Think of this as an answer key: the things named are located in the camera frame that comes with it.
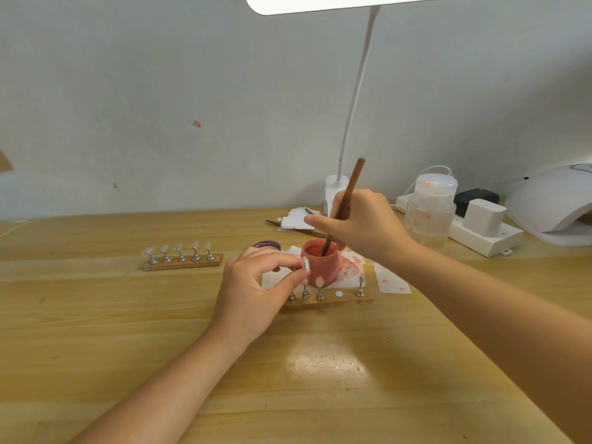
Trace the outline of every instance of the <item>pink paint jar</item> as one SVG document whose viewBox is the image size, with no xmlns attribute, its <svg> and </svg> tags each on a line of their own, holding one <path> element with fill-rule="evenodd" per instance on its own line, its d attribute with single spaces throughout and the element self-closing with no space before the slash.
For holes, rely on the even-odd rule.
<svg viewBox="0 0 592 444">
<path fill-rule="evenodd" d="M 315 286 L 317 278 L 323 278 L 323 286 L 317 288 L 325 288 L 334 283 L 339 276 L 339 254 L 336 251 L 335 243 L 331 243 L 327 255 L 321 257 L 325 240 L 322 238 L 314 238 L 308 240 L 302 245 L 301 257 L 308 257 L 310 263 L 310 275 L 308 276 L 308 285 Z"/>
</svg>

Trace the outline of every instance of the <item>lamp head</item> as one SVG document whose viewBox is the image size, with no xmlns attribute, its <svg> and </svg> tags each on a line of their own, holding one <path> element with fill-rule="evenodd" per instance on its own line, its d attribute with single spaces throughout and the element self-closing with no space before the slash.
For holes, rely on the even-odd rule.
<svg viewBox="0 0 592 444">
<path fill-rule="evenodd" d="M 247 0 L 247 4 L 258 14 L 275 15 L 419 1 L 426 0 Z"/>
</svg>

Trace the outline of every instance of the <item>left hand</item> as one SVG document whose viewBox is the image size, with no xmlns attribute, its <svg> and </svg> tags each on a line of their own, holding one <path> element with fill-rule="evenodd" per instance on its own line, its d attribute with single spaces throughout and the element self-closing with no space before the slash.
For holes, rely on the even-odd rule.
<svg viewBox="0 0 592 444">
<path fill-rule="evenodd" d="M 257 280 L 277 267 L 294 269 L 275 287 L 264 290 Z M 244 350 L 270 325 L 290 293 L 308 277 L 299 257 L 276 249 L 249 247 L 226 263 L 207 332 Z"/>
</svg>

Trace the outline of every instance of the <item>lamp base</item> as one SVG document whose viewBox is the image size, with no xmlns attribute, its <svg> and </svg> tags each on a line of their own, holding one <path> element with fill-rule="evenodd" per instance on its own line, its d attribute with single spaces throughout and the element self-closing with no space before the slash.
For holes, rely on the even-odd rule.
<svg viewBox="0 0 592 444">
<path fill-rule="evenodd" d="M 325 202 L 323 205 L 325 216 L 329 216 L 331 214 L 335 195 L 344 191 L 348 184 L 349 178 L 347 176 L 342 176 L 339 182 L 337 182 L 337 175 L 327 177 L 325 180 Z"/>
</svg>

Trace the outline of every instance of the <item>fingernail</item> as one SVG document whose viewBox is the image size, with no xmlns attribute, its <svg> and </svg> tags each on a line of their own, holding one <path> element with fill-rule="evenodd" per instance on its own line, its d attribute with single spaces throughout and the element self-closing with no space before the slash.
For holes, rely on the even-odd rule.
<svg viewBox="0 0 592 444">
<path fill-rule="evenodd" d="M 304 256 L 300 259 L 302 261 L 302 267 L 310 272 L 310 263 L 308 262 L 308 257 Z"/>
</svg>

